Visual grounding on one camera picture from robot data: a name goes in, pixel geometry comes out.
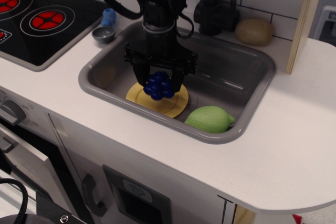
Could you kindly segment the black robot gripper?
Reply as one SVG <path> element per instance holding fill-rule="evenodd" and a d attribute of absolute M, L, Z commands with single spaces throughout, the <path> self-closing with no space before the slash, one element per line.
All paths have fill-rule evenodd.
<path fill-rule="evenodd" d="M 132 63 L 133 72 L 140 85 L 147 84 L 150 65 L 172 70 L 173 92 L 180 91 L 186 74 L 196 72 L 198 55 L 180 45 L 178 38 L 182 36 L 176 26 L 140 26 L 123 42 L 126 61 L 131 62 L 134 57 L 146 61 Z"/>

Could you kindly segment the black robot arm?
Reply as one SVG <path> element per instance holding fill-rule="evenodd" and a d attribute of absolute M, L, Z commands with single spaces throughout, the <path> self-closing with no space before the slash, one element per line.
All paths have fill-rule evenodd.
<path fill-rule="evenodd" d="M 181 46 L 177 19 L 187 21 L 182 11 L 186 0 L 136 0 L 139 12 L 133 12 L 116 0 L 104 0 L 118 14 L 128 19 L 142 18 L 143 36 L 135 41 L 125 41 L 124 59 L 131 62 L 140 85 L 145 86 L 151 67 L 170 69 L 173 92 L 181 88 L 185 75 L 195 73 L 197 54 Z"/>

